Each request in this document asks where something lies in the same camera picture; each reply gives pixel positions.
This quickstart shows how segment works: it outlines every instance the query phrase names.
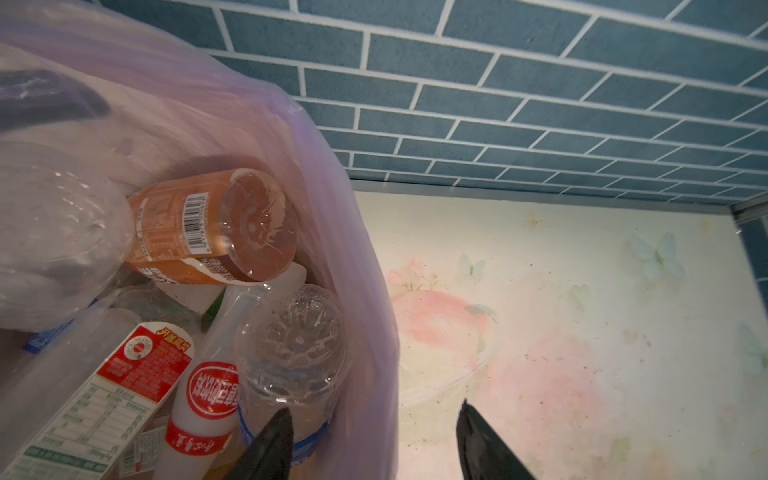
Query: trash bag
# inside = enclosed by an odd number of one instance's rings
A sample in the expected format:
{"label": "trash bag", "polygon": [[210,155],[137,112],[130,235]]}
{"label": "trash bag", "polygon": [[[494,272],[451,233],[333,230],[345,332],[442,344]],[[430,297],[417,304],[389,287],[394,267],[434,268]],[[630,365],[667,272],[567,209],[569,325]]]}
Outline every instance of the trash bag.
{"label": "trash bag", "polygon": [[5,125],[0,141],[64,151],[123,195],[238,167],[280,182],[296,208],[296,261],[338,295],[354,346],[315,478],[393,478],[396,324],[350,182],[307,113],[276,85],[78,0],[2,2],[0,71],[45,72],[54,85],[30,94],[34,82],[0,84],[0,103],[15,91],[27,105],[59,108]]}

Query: white plastic bottle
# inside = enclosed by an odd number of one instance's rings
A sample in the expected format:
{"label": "white plastic bottle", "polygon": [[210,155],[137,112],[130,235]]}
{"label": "white plastic bottle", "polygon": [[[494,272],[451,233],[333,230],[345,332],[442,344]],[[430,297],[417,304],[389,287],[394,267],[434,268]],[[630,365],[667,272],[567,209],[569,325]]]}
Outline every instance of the white plastic bottle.
{"label": "white plastic bottle", "polygon": [[153,480],[200,480],[237,427],[240,382],[233,341],[243,318],[261,302],[292,296],[306,280],[293,263],[276,279],[228,286],[214,324],[179,382]]}

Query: barcode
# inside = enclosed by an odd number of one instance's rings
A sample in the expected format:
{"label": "barcode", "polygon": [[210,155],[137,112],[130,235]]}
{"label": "barcode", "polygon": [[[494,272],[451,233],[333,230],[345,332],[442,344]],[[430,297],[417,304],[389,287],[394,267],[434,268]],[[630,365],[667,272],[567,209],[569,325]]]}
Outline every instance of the barcode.
{"label": "barcode", "polygon": [[204,194],[187,195],[184,203],[184,238],[192,255],[210,253],[208,239],[205,235],[205,206],[208,192]]}

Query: clear water bottle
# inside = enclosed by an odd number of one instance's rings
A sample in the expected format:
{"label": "clear water bottle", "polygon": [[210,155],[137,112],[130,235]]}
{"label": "clear water bottle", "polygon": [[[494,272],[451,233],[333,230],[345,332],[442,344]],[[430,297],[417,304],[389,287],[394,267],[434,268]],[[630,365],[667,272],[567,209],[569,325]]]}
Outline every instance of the clear water bottle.
{"label": "clear water bottle", "polygon": [[235,349],[246,445],[287,406],[293,416],[293,464],[312,455],[348,371],[344,323],[331,292],[304,285],[289,299],[263,304],[243,325]]}

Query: nutrition facts label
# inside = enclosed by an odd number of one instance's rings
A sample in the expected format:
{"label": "nutrition facts label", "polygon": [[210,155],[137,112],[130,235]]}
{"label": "nutrition facts label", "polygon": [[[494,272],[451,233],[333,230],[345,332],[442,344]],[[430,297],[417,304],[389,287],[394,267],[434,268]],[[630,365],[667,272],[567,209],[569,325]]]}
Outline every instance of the nutrition facts label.
{"label": "nutrition facts label", "polygon": [[137,327],[0,479],[100,479],[191,361],[187,337],[168,323]]}

